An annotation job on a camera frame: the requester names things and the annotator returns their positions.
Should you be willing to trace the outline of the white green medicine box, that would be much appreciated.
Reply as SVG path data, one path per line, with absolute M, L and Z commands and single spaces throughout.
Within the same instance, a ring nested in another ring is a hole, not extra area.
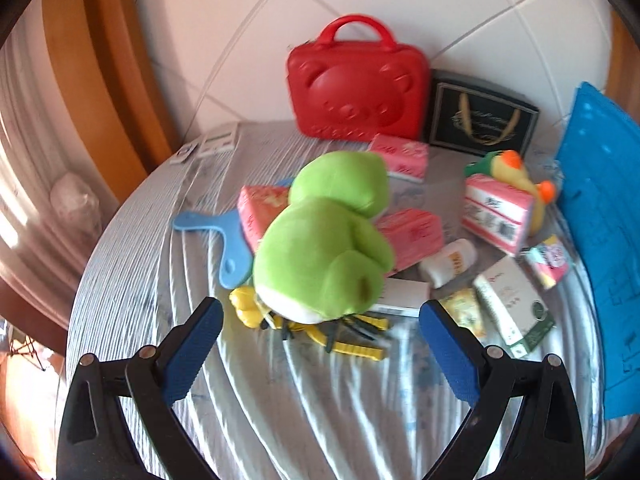
M 534 351 L 555 326 L 537 289 L 510 256 L 480 272 L 473 288 L 514 358 Z

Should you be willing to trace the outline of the pink tissue pack barcode side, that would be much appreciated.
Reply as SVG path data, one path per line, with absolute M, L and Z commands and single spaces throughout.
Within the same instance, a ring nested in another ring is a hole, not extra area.
M 528 235 L 534 198 L 484 174 L 465 179 L 461 224 L 509 256 L 517 255 Z

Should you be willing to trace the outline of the pink tissue pack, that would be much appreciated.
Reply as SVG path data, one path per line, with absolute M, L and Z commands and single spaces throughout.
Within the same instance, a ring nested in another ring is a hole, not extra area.
M 368 151 L 382 157 L 390 177 L 411 182 L 424 181 L 428 165 L 427 144 L 377 134 L 370 142 Z
M 409 269 L 445 245 L 442 219 L 429 211 L 400 210 L 382 217 L 376 227 L 395 253 L 395 265 L 390 274 Z
M 247 244 L 256 252 L 268 226 L 288 206 L 288 188 L 244 185 L 236 206 Z

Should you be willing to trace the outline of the green frog plush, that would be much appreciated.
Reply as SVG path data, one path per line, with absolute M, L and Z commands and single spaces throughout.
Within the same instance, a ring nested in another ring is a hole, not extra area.
M 374 223 L 389 202 L 377 154 L 337 151 L 307 164 L 258 245 L 253 282 L 259 300 L 302 324 L 369 310 L 395 266 L 394 250 Z

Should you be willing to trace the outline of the yellow duck plush green hood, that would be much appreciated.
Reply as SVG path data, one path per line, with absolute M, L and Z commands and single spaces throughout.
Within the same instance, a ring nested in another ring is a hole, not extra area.
M 529 177 L 521 155 L 513 150 L 490 152 L 478 162 L 466 165 L 464 176 L 467 178 L 474 174 L 484 174 L 533 196 L 534 209 L 528 234 L 533 236 L 540 231 L 546 207 L 556 199 L 556 186 L 553 182 L 544 180 L 535 183 Z

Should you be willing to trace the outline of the yellow sachet packet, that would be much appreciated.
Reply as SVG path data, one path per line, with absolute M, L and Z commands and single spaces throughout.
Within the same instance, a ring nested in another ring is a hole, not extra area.
M 467 328 L 476 338 L 486 336 L 480 303 L 474 289 L 464 288 L 442 298 L 440 303 L 447 313 L 463 328 Z

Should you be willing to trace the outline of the blue plastic hanger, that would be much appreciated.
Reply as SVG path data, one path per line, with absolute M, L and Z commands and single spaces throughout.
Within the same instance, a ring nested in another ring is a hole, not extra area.
M 290 188 L 293 178 L 279 181 L 273 186 Z M 238 206 L 224 214 L 212 216 L 195 211 L 183 211 L 172 220 L 172 227 L 181 232 L 213 231 L 222 239 L 218 282 L 225 289 L 243 285 L 252 275 L 254 252 L 244 237 Z

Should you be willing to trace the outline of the white cream bottle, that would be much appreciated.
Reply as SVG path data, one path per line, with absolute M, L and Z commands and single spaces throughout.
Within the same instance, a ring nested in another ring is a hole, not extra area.
M 471 269 L 476 260 L 475 246 L 466 238 L 459 238 L 424 258 L 419 263 L 419 272 L 433 288 L 441 288 Z

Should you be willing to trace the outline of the blue plastic crate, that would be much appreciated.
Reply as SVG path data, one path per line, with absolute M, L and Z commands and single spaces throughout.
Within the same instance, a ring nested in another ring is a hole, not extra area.
M 639 413 L 639 126 L 588 82 L 556 160 L 558 205 L 585 265 L 602 340 L 604 416 Z

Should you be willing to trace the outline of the white remote control small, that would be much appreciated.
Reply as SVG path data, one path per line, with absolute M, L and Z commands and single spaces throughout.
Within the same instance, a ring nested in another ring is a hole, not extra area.
M 183 146 L 179 148 L 178 151 L 176 151 L 170 159 L 168 159 L 168 162 L 170 162 L 171 165 L 183 164 L 189 159 L 191 155 L 194 154 L 194 152 L 198 148 L 198 144 L 200 144 L 198 140 L 193 140 L 189 143 L 183 144 Z

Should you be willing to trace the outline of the white remote control large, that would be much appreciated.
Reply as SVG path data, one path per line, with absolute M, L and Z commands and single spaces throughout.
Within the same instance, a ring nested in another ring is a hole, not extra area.
M 237 122 L 227 122 L 213 128 L 202 136 L 196 157 L 205 158 L 233 151 L 238 138 L 238 130 L 239 124 Z

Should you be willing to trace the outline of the black gift box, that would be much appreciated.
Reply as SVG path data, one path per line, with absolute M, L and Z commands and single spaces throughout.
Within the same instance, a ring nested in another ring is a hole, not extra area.
M 540 110 L 525 96 L 493 82 L 448 70 L 432 73 L 423 139 L 436 148 L 484 156 L 523 155 Z

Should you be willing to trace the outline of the red bear suitcase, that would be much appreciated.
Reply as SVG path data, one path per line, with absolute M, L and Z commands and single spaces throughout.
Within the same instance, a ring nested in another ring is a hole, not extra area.
M 431 66 L 376 18 L 348 14 L 295 47 L 286 80 L 298 130 L 323 140 L 369 142 L 378 134 L 418 140 Z

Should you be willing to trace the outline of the yellow handled pliers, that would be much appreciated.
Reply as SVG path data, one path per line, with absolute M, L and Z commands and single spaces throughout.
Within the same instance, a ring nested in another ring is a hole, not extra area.
M 326 353 L 381 362 L 386 357 L 381 342 L 390 329 L 390 321 L 387 318 L 357 314 L 312 325 L 295 323 L 269 312 L 258 327 L 261 330 L 278 330 L 282 340 L 293 340 L 298 334 L 306 335 Z

